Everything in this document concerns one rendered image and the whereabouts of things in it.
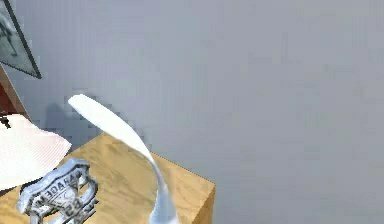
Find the brown wooden headboard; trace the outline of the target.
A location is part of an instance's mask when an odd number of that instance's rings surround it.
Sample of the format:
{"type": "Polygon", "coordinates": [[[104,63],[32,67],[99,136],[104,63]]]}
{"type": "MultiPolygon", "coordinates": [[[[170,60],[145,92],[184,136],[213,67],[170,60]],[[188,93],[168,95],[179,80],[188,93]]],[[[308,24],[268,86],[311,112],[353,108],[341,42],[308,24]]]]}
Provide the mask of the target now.
{"type": "Polygon", "coordinates": [[[0,111],[18,113],[29,119],[20,97],[17,95],[3,66],[0,64],[0,111]]]}

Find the light wooden table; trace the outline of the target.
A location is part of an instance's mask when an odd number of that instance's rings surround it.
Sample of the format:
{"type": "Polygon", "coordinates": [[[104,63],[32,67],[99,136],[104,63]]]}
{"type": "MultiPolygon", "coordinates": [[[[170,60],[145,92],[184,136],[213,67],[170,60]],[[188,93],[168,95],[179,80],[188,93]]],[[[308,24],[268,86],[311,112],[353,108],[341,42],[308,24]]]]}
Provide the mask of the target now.
{"type": "MultiPolygon", "coordinates": [[[[100,134],[67,155],[90,163],[99,189],[95,213],[84,224],[149,224],[157,181],[148,161],[107,134],[100,134]]],[[[180,224],[213,224],[216,185],[157,155],[180,224]]]]}

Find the grey shield-shaped sign ornament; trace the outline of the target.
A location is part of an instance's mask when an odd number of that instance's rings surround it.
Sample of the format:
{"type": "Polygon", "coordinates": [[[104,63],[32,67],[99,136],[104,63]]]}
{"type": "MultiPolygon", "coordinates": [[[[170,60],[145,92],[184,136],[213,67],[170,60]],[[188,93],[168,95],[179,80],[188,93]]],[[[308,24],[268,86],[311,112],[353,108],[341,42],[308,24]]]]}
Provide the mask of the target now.
{"type": "Polygon", "coordinates": [[[84,224],[96,212],[98,203],[98,183],[89,169],[84,159],[68,159],[25,187],[17,210],[29,217],[30,224],[84,224]]]}

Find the white curved desk lamp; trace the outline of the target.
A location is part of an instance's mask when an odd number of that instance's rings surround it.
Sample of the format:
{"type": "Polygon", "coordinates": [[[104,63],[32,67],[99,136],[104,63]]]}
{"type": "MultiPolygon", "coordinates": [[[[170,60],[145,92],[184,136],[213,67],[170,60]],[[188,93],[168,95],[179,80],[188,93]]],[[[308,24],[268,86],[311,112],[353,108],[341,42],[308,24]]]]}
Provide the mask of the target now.
{"type": "Polygon", "coordinates": [[[114,112],[84,94],[70,97],[68,104],[94,126],[137,151],[151,165],[157,181],[157,196],[149,216],[149,224],[180,224],[174,201],[162,172],[134,129],[114,112]]]}

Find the dark framed wall picture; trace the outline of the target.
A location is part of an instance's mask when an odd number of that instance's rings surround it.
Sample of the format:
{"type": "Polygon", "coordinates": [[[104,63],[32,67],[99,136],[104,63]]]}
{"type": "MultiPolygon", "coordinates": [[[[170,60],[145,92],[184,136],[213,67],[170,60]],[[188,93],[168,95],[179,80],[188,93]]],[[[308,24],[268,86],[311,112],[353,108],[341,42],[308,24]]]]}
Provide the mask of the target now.
{"type": "Polygon", "coordinates": [[[0,0],[0,63],[42,78],[10,0],[0,0]]]}

